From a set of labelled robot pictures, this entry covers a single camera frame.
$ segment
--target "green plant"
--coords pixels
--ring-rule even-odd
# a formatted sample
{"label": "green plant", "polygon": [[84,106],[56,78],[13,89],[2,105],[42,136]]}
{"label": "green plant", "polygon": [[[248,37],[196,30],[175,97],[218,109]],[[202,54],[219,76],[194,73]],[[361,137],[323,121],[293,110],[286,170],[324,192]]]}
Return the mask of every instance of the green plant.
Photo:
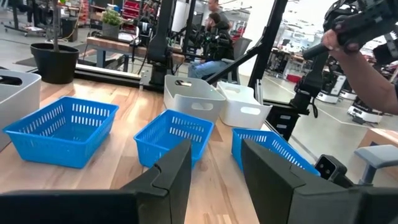
{"label": "green plant", "polygon": [[122,18],[115,10],[107,9],[102,15],[102,22],[111,26],[120,26],[122,24]]}

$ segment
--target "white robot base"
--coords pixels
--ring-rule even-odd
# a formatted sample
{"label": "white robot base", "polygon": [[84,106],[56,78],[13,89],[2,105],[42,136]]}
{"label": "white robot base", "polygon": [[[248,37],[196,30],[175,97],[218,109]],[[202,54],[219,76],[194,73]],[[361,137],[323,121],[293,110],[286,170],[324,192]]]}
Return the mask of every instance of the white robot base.
{"label": "white robot base", "polygon": [[376,124],[380,123],[381,119],[383,118],[383,116],[379,114],[367,113],[355,106],[350,106],[350,108],[348,108],[347,113],[351,116],[362,118],[366,122],[376,123]]}
{"label": "white robot base", "polygon": [[326,95],[324,93],[319,93],[317,96],[317,99],[322,102],[325,102],[325,103],[337,103],[338,102],[338,96]]}
{"label": "white robot base", "polygon": [[355,100],[356,94],[355,93],[348,93],[346,91],[342,91],[340,93],[340,97],[346,99],[346,100]]}

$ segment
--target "chair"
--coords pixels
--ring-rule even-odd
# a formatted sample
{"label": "chair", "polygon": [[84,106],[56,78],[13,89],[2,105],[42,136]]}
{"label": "chair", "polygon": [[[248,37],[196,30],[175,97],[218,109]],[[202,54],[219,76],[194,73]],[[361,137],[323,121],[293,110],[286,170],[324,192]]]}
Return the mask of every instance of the chair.
{"label": "chair", "polygon": [[[251,39],[247,39],[244,37],[239,38],[235,42],[235,44],[234,44],[234,58],[235,59],[240,58],[242,55],[244,55],[244,53],[246,53],[246,50],[248,49],[250,42],[252,42]],[[226,58],[223,58],[222,61],[226,62],[228,64],[231,64],[234,62],[234,60],[230,60],[230,59],[226,59]],[[214,75],[214,74],[206,75],[206,76],[202,77],[202,80],[206,80],[208,77],[210,77],[212,75]],[[238,84],[238,85],[241,84],[241,82],[239,80],[238,68],[235,68],[232,72],[229,72],[227,79],[224,79],[224,78],[221,78],[221,79],[228,83],[233,83],[233,84]]]}
{"label": "chair", "polygon": [[354,153],[366,162],[366,169],[359,181],[361,185],[372,186],[378,169],[398,166],[398,148],[392,145],[362,147]]}

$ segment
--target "jeans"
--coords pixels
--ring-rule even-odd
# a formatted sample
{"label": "jeans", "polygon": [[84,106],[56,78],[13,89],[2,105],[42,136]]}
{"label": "jeans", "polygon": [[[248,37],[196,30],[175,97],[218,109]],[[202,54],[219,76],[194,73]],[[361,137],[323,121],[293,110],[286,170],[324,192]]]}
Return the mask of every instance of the jeans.
{"label": "jeans", "polygon": [[189,78],[202,78],[221,71],[227,66],[227,63],[222,61],[212,61],[206,63],[191,62],[188,67]]}

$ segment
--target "workbench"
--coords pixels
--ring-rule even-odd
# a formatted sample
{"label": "workbench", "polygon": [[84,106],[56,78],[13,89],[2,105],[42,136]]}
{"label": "workbench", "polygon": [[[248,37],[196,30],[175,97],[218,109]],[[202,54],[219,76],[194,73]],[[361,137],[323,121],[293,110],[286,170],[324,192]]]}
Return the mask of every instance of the workbench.
{"label": "workbench", "polygon": [[[83,169],[23,161],[10,144],[0,153],[0,192],[118,189],[147,170],[138,161],[133,136],[164,110],[163,95],[75,79],[68,85],[42,83],[40,106],[65,95],[119,105],[108,138]],[[243,173],[231,155],[231,141],[231,128],[218,120],[192,171],[186,224],[258,223]]]}
{"label": "workbench", "polygon": [[[87,37],[86,39],[87,44],[92,48],[96,50],[96,61],[97,61],[97,67],[99,68],[104,68],[105,65],[105,58],[106,58],[106,52],[115,52],[119,54],[125,55],[124,59],[124,72],[127,72],[127,66],[129,63],[129,58],[132,56],[132,47],[130,47],[129,44],[122,43],[122,42],[116,42],[112,40],[105,40],[97,37]],[[174,52],[181,52],[182,49],[179,45],[173,46],[173,51]],[[147,53],[147,49],[145,47],[137,47],[135,49],[134,55],[136,57],[145,57]],[[180,55],[180,54],[173,54],[173,63],[176,65],[180,65],[184,63],[185,61],[185,56]]]}

